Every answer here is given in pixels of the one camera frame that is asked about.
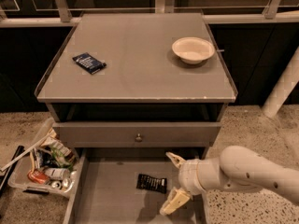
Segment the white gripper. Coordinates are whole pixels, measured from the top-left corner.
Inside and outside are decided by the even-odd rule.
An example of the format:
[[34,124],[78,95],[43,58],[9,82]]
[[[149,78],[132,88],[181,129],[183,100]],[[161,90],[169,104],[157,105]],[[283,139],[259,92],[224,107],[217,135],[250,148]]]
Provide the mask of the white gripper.
[[160,209],[162,216],[174,213],[182,205],[187,203],[192,196],[201,195],[205,192],[199,181],[199,167],[201,161],[198,159],[184,160],[179,155],[172,152],[166,152],[166,157],[179,169],[178,182],[180,189],[172,188],[166,201]]

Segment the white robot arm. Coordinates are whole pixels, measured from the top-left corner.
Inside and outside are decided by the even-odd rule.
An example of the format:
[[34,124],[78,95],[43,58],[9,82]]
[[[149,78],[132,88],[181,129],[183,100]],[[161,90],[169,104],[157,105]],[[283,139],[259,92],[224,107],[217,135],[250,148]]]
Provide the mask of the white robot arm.
[[178,168],[178,189],[171,189],[160,209],[170,215],[196,195],[211,189],[227,192],[258,192],[268,189],[294,204],[299,204],[299,171],[278,165],[241,146],[225,148],[219,157],[184,160],[168,152]]

